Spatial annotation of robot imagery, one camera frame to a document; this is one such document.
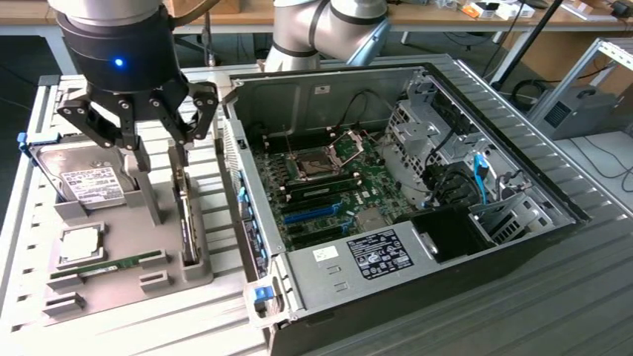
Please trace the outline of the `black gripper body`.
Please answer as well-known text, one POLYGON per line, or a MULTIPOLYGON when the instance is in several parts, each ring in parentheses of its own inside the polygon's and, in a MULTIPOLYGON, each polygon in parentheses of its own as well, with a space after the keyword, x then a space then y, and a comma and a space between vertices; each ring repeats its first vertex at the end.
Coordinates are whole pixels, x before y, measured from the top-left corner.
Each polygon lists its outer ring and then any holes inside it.
POLYGON ((139 111, 159 99, 176 111, 187 94, 171 16, 163 5, 56 5, 56 19, 92 102, 111 111, 128 100, 139 111))

